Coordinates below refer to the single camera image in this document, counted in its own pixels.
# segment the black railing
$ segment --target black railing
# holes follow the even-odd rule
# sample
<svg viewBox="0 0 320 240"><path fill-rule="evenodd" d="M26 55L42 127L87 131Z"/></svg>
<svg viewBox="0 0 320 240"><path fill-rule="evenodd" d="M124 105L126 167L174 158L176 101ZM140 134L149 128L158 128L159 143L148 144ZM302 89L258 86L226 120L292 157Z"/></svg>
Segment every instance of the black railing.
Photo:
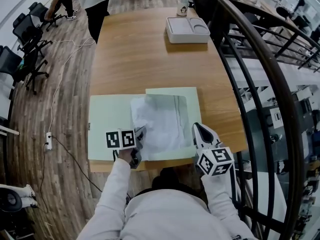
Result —
<svg viewBox="0 0 320 240"><path fill-rule="evenodd" d="M243 5L237 1L230 0L215 0L215 11L212 17L210 25L210 35L217 48L217 51L221 57L225 70L229 76L236 100L239 105L242 122L244 126L244 131L247 139L247 145L251 160L252 169L252 182L253 182L253 202L252 206L247 205L245 202L245 176L244 168L242 166L242 154L237 153L238 160L238 178L239 187L241 190L240 201L236 201L233 198L235 207L239 210L239 215L242 220L245 220L245 216L252 219L251 231L257 235L256 227L257 222L264 225L264 231L262 234L262 239L266 240L269 236L270 229L280 233L281 240L288 240L292 236L294 231L295 223L298 218L299 209L302 201L303 194L303 182L304 182L304 157L303 157L303 145L301 139L301 132L298 125L298 115L295 109L294 100L290 92L287 81L280 69L276 57L283 56L285 50L291 49L290 45L295 42L297 36L303 36L307 38L301 31L278 19L280 24L285 25L288 29L294 32L291 38L287 38L287 42L276 52L272 52L268 47L266 41L263 40L260 33L257 31L257 26L252 25L249 20L244 16L242 12L247 12L249 5ZM261 11L257 8L251 8L251 12L258 14L263 14L266 17L266 12ZM232 28L240 32L238 35L230 34L231 26L236 25ZM256 59L258 59L267 75L270 85L273 89L275 98L278 103L278 107L281 112L281 117L283 120L283 127L286 137L286 145L288 162L289 162L289 189L288 189L288 199L287 199L287 209L285 214L284 222L273 219L274 210L274 198L275 198L275 169L274 169L274 158L273 151L270 140L270 132L266 122L265 114L263 112L263 107L252 80L247 66L242 59L241 47L239 48L234 44L234 39L245 39L250 45L251 51L254 53ZM315 47L318 46L313 40L308 40ZM246 79L252 98L255 103L256 113L259 119L264 148L266 153L267 169L268 169L268 208L267 214L262 214L258 211L258 173L257 173L257 158L254 147L254 140L249 125L248 116L245 110L243 100L241 98L237 82L233 76L233 73L228 64L226 55L232 56L237 60L239 67L241 68L243 75ZM317 53L315 52L310 57L306 58L305 61L301 62L301 66L306 63L307 60L312 60L316 58Z"/></svg>
<svg viewBox="0 0 320 240"><path fill-rule="evenodd" d="M269 49L272 51L274 57L278 62L297 65L298 69L306 67L312 70L314 73L319 71L320 45L317 42L315 42L293 24L289 23L286 20L283 20L280 17L267 13L264 10L240 2L238 0L230 0L230 2L235 5L241 13L249 13L255 15L256 17L259 17L259 20L254 21L252 23L252 26L259 32L262 38L265 33L269 33L271 36L277 38L278 43L271 40L264 40L264 42L269 45ZM274 30L271 30L271 28L275 27L282 27L291 36L287 37L281 34L282 31L276 32ZM239 26L237 26L232 28L232 30L234 30L235 32L239 32L240 28ZM233 33L233 35L232 33L229 33L229 36L232 39L237 39L241 42L246 40L246 36L238 33ZM245 43L244 45L240 45L239 47L237 46L237 48L253 52L253 47L251 45L245 45ZM252 56L244 55L243 57L257 59L254 52L252 53Z"/></svg>

